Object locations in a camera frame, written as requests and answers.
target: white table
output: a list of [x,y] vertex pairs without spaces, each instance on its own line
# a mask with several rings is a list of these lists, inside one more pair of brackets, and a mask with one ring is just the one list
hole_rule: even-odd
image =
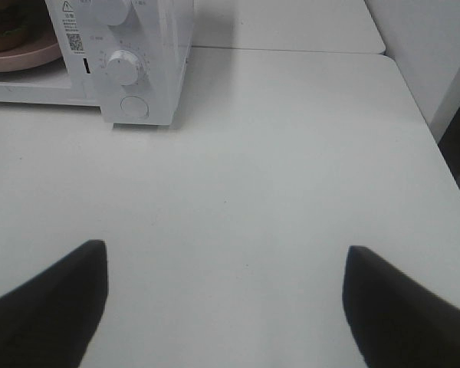
[[0,295],[89,238],[82,368],[364,367],[349,245],[460,307],[460,193],[378,55],[195,49],[172,129],[0,104]]
[[194,45],[382,54],[363,0],[195,0]]

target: white microwave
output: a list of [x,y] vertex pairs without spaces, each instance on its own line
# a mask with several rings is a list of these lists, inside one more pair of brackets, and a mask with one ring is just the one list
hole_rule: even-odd
[[193,0],[0,0],[0,101],[170,125],[193,22]]

